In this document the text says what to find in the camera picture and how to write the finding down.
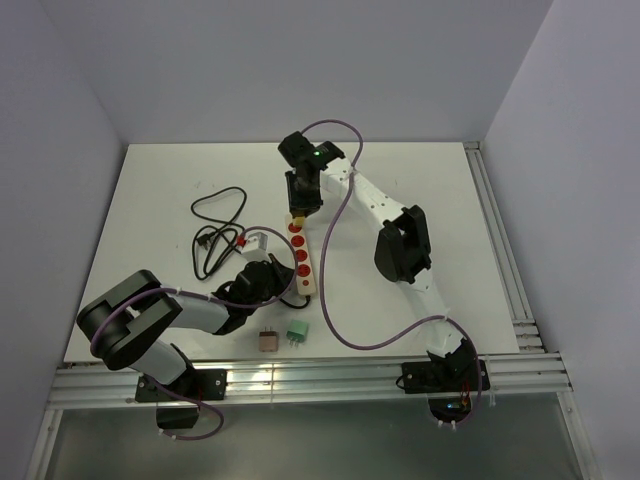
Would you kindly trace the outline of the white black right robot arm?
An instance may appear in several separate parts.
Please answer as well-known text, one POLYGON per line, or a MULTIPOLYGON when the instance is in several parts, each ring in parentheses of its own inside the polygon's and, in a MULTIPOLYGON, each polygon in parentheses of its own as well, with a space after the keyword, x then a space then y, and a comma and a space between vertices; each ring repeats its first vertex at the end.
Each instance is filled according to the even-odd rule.
POLYGON ((285 178, 289 214, 296 228, 302 228, 306 218, 323 206, 322 191, 341 199, 320 253, 320 305, 332 335, 352 350, 374 351, 397 342, 423 325, 431 325, 435 329, 435 340, 427 345, 426 351, 434 363, 435 383, 452 390, 466 379, 467 374, 481 377, 475 345, 464 329, 446 314, 420 319, 391 338, 372 345, 350 342, 338 332, 329 316, 324 282, 329 242, 343 211, 352 208, 372 226, 377 234, 374 265, 385 280, 396 285, 413 285, 422 274, 433 278, 427 217, 421 207, 407 207, 382 192, 357 170, 358 157, 348 160, 346 154, 330 141, 315 145, 303 131, 295 131, 280 142, 278 151, 290 167, 285 178))

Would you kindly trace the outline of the beige power strip red sockets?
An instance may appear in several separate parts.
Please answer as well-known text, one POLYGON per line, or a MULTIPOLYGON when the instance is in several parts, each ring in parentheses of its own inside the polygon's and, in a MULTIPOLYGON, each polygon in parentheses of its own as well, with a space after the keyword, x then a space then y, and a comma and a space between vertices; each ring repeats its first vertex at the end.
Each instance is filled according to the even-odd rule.
POLYGON ((314 296, 317 293, 317 286, 305 230, 302 225, 296 223, 290 213, 285 216, 285 226, 288 240, 294 247, 298 262, 297 292, 300 296, 314 296))

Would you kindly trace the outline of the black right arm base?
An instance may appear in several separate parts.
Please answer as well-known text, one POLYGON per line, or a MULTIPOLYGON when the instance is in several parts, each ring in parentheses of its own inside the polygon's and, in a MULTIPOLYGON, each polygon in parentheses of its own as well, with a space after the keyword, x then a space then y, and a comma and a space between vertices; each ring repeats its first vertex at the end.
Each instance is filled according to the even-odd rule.
POLYGON ((471 418, 491 383, 484 360, 472 361, 458 374, 445 373, 443 367, 443 362, 404 362, 395 385, 407 395, 426 395, 436 423, 453 428, 471 418))

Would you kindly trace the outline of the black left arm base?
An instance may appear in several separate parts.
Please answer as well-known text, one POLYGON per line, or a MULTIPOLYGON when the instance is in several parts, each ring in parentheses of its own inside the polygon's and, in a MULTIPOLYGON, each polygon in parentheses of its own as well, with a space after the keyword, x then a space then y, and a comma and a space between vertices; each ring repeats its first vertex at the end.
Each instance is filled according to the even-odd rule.
POLYGON ((169 385, 141 375, 134 401, 156 405, 156 425, 161 434, 182 441, 203 440, 216 435, 224 425, 224 415, 210 401, 222 401, 226 386, 225 369, 187 370, 169 385), (217 425, 207 433, 189 434, 206 414, 212 414, 217 425))

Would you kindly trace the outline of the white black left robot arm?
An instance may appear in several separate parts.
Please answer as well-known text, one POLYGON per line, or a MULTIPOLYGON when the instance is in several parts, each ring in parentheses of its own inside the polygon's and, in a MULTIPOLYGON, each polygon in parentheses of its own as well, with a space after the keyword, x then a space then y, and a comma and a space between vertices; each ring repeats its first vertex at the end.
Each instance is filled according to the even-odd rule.
POLYGON ((186 354, 161 335, 170 328, 228 335, 257 309, 279 301, 295 276, 294 268, 270 254, 204 295, 163 286, 151 271, 139 270, 81 309, 76 324, 90 341, 91 354, 108 369, 131 368, 172 399, 193 398, 205 390, 201 377, 186 354))

